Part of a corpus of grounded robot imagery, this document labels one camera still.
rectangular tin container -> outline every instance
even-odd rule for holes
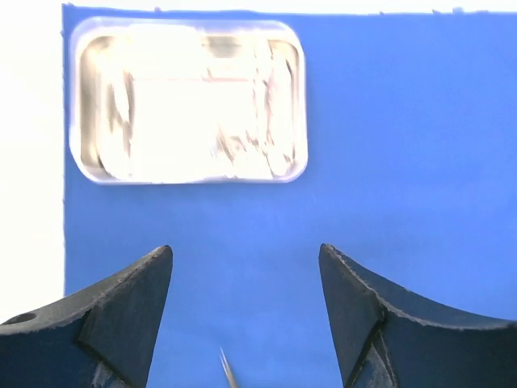
[[[88,19],[69,144],[97,183],[289,182],[308,162],[305,59],[272,21]]]

white background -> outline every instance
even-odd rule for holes
[[[517,11],[517,4],[512,6],[510,0],[463,2],[467,12]],[[61,3],[7,4],[2,5],[0,23],[0,322],[61,298],[65,286]],[[451,12],[460,6],[453,0],[106,0],[74,4],[348,14]]]

metal pin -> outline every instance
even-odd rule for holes
[[[223,369],[225,370],[225,375],[226,375],[226,379],[228,380],[229,388],[238,388],[237,381],[235,380],[235,377],[233,376],[232,369],[229,366],[229,362],[226,359],[223,349],[221,349],[220,358],[221,358],[221,363],[223,364]]]

blue surface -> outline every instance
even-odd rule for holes
[[[517,15],[157,13],[278,19],[307,58],[309,166],[283,185],[106,187],[65,151],[67,293],[174,250],[149,388],[338,387],[317,265],[332,243],[463,310],[517,318]],[[68,125],[68,108],[65,126]]]

